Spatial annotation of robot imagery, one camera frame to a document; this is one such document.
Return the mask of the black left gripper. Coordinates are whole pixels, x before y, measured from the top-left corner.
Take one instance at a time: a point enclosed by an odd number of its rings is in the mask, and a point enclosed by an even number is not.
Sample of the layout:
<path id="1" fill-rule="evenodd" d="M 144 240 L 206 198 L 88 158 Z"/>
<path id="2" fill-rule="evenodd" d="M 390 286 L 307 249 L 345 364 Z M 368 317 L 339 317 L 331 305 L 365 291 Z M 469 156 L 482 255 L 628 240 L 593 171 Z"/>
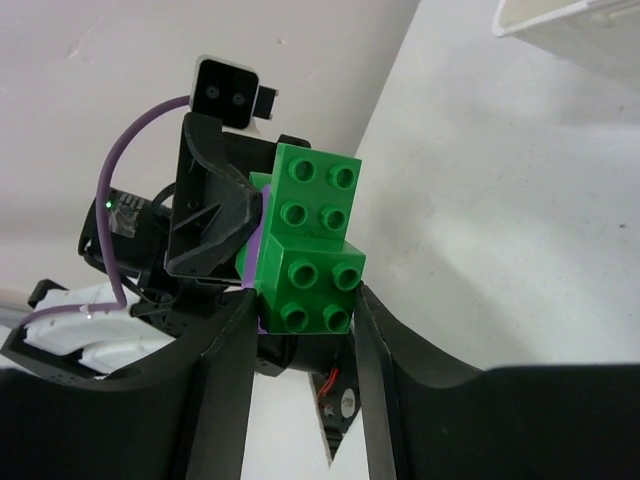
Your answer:
<path id="1" fill-rule="evenodd" d="M 173 183 L 152 200 L 110 191 L 114 256 L 126 292 L 137 297 L 133 316 L 179 337 L 221 306 L 227 288 L 240 285 L 236 259 L 262 213 L 249 175 L 272 171 L 276 147 L 223 133 L 219 119 L 190 112 Z"/>

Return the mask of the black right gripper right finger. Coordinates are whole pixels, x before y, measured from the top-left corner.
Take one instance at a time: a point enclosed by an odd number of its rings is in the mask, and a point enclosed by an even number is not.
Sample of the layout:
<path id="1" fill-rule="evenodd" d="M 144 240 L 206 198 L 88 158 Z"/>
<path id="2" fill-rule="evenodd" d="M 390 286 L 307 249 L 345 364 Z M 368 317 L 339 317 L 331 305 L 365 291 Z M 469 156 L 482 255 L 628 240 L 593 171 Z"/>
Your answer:
<path id="1" fill-rule="evenodd" d="M 639 369 L 480 370 L 356 293 L 356 362 L 373 479 L 635 479 Z"/>

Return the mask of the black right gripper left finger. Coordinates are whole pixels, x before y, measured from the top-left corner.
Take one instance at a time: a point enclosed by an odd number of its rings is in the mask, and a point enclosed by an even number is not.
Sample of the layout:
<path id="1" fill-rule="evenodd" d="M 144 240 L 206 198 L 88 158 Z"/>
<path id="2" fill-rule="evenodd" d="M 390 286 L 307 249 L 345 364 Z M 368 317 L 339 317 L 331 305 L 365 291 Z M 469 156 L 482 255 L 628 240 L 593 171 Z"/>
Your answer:
<path id="1" fill-rule="evenodd" d="M 1 372 L 5 479 L 237 479 L 257 353 L 256 293 L 102 380 Z"/>

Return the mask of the green purple lego cluster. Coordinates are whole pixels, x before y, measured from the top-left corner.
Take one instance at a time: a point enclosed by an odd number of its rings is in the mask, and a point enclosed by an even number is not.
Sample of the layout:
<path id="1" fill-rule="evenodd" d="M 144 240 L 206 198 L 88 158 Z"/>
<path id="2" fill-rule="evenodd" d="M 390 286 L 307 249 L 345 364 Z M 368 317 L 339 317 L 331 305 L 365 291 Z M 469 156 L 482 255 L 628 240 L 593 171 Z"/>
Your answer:
<path id="1" fill-rule="evenodd" d="M 257 292 L 259 325 L 267 333 L 345 334 L 366 256 L 346 240 L 361 160 L 279 144 L 273 170 L 250 182 L 266 206 L 255 251 L 242 248 Z"/>

